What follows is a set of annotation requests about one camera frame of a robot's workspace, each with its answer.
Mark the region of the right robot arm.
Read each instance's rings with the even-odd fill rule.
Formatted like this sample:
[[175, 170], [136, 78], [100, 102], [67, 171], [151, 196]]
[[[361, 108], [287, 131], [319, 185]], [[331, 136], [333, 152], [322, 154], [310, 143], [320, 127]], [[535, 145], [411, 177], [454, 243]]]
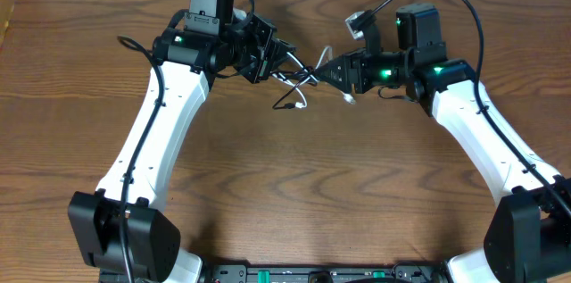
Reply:
[[570, 181], [543, 161], [498, 112], [470, 65], [448, 59], [433, 4], [396, 12], [399, 49], [386, 52], [373, 21], [352, 35], [366, 45], [318, 67], [345, 94], [405, 87], [407, 99], [459, 142], [483, 176], [496, 211], [481, 248], [450, 258], [451, 282], [543, 282], [570, 271]]

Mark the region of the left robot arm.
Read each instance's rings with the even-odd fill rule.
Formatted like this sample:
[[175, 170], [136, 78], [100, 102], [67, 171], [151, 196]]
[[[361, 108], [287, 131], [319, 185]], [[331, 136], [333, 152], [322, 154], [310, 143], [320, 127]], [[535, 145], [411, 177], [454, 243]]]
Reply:
[[151, 47], [120, 37], [149, 62], [142, 106], [120, 154], [93, 193], [77, 192], [68, 217], [86, 265], [112, 282], [196, 282], [202, 259], [181, 245], [165, 216], [170, 178], [194, 116], [216, 79], [233, 67], [258, 83], [292, 46], [234, 0], [190, 0]]

